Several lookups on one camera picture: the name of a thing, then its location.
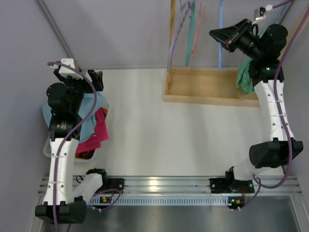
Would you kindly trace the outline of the magenta trousers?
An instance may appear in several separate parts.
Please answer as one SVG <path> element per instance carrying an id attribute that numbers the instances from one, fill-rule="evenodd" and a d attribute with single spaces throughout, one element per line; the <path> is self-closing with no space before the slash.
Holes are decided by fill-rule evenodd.
<path id="1" fill-rule="evenodd" d="M 96 111 L 96 126 L 94 127 L 94 133 L 88 140 L 78 145 L 76 150 L 77 154 L 100 148 L 100 143 L 108 140 L 109 136 L 105 122 L 107 112 L 107 109 L 102 107 Z"/>

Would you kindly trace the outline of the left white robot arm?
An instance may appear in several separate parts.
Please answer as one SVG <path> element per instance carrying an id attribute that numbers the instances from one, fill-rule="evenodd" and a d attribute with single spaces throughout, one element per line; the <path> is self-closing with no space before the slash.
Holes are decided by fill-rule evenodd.
<path id="1" fill-rule="evenodd" d="M 93 87 L 83 79 L 70 75 L 63 77 L 59 70 L 54 74 L 60 81 L 46 91 L 52 114 L 49 123 L 50 174 L 45 197 L 42 204 L 36 206 L 35 216 L 55 225 L 80 224 L 86 218 L 87 203 L 108 180 L 104 169 L 91 169 L 82 183 L 73 188 L 74 159 L 81 131 L 79 123 L 83 119 L 79 110 L 86 93 L 103 90 L 103 73 L 87 71 Z"/>

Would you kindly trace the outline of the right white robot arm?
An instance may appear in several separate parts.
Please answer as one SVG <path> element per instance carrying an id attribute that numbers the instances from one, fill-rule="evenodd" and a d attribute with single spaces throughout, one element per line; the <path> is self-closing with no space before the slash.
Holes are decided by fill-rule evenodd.
<path id="1" fill-rule="evenodd" d="M 224 178 L 212 178 L 212 193 L 253 193 L 253 181 L 268 169 L 286 165 L 303 151 L 302 141 L 297 141 L 290 129 L 283 97 L 284 75 L 278 59 L 287 44 L 288 30 L 271 24 L 262 36 L 254 33 L 258 26 L 248 19 L 237 24 L 209 31 L 209 35 L 228 52 L 239 49 L 247 57 L 249 78 L 257 94 L 262 114 L 263 138 L 252 145 L 249 157 L 226 171 Z"/>

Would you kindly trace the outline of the teal plastic hanger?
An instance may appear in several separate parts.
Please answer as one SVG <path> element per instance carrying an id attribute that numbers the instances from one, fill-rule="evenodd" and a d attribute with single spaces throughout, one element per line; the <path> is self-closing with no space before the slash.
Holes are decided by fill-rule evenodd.
<path id="1" fill-rule="evenodd" d="M 187 50 L 186 50 L 186 58 L 185 58 L 185 66 L 189 66 L 190 63 L 190 57 L 191 57 L 191 51 L 192 51 L 192 42 L 193 42 L 193 32 L 195 28 L 195 9 L 196 9 L 196 1 L 192 1 L 191 3 L 191 14 L 189 16 L 190 18 L 190 26 L 189 26 L 189 34 L 188 34 L 188 44 L 187 44 Z"/>

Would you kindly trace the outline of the lilac plastic hanger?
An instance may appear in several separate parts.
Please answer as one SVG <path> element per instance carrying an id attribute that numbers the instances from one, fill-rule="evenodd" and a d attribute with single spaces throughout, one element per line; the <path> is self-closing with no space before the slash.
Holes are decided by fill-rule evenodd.
<path id="1" fill-rule="evenodd" d="M 178 19 L 176 21 L 176 26 L 174 28 L 174 32 L 173 32 L 173 36 L 172 36 L 172 40 L 171 40 L 170 48 L 169 48 L 169 56 L 168 56 L 168 63 L 167 63 L 168 72 L 171 70 L 171 67 L 172 67 L 172 57 L 173 57 L 174 49 L 176 47 L 177 39 L 179 37 L 180 31 L 182 29 L 186 16 L 188 15 L 190 10 L 191 10 L 191 1 L 188 0 L 184 2 L 184 4 L 182 5 L 179 15 L 178 15 Z"/>

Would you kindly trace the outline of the green white garment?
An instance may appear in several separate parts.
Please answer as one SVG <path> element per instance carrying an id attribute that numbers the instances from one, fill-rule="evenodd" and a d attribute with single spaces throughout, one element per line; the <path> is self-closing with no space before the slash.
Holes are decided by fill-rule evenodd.
<path id="1" fill-rule="evenodd" d="M 255 93 L 252 80 L 249 76 L 249 65 L 251 61 L 252 59 L 246 56 L 237 70 L 236 87 L 240 88 L 245 95 Z"/>

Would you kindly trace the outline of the wooden clothes rack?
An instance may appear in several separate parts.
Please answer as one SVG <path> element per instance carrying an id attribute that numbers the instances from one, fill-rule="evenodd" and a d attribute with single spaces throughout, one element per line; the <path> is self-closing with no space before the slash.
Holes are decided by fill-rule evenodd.
<path id="1" fill-rule="evenodd" d="M 283 56 L 287 54 L 292 40 L 307 24 L 307 14 L 308 11 L 304 11 L 303 19 L 298 21 L 291 32 L 288 32 L 287 44 L 278 58 L 280 61 L 283 61 Z M 170 43 L 177 21 L 174 15 L 175 2 L 171 1 Z M 178 103 L 259 107 L 255 93 L 245 95 L 242 90 L 232 85 L 236 80 L 236 70 L 190 69 L 188 72 L 188 66 L 184 68 L 172 66 L 171 70 L 167 71 L 164 100 Z"/>

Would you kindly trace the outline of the aluminium mounting rail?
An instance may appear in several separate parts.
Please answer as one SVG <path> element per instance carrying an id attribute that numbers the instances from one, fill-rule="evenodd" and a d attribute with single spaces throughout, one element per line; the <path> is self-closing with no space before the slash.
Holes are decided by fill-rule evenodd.
<path id="1" fill-rule="evenodd" d="M 223 178 L 217 176 L 110 176 L 107 189 L 116 187 L 127 195 L 211 195 L 215 184 L 211 179 Z M 262 176 L 262 184 L 272 186 L 279 182 L 280 176 Z M 44 177 L 39 186 L 38 194 L 46 193 L 48 177 Z M 296 177 L 290 176 L 278 188 L 261 188 L 264 196 L 300 195 L 302 190 Z"/>

